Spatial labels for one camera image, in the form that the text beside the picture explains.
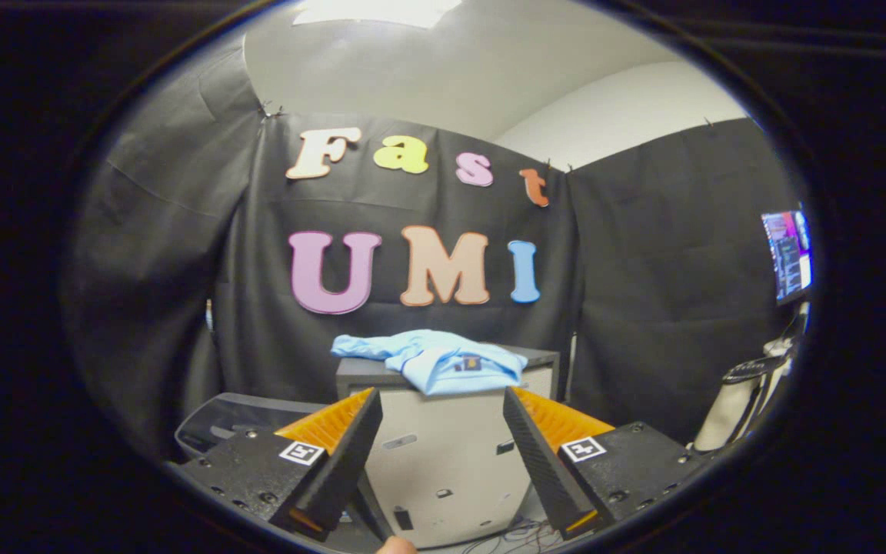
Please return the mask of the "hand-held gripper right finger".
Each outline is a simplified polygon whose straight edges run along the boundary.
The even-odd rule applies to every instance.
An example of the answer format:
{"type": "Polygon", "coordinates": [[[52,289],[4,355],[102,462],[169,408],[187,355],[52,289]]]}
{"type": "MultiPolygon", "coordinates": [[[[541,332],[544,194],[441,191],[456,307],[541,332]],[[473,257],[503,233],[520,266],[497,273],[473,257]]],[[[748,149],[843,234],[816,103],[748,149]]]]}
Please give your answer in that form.
{"type": "Polygon", "coordinates": [[[563,540],[657,505],[711,461],[646,423],[613,427],[523,387],[504,389],[503,416],[563,540]]]}

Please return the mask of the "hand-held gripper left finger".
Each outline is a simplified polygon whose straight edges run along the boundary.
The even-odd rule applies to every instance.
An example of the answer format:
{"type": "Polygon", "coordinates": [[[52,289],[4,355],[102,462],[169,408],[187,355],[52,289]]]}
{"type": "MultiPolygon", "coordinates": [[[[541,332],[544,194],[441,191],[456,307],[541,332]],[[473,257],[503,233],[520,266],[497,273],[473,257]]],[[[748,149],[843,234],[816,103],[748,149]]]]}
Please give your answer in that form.
{"type": "Polygon", "coordinates": [[[379,389],[329,405],[226,392],[176,429],[179,482],[233,512],[318,542],[337,529],[382,423],[379,389]]]}

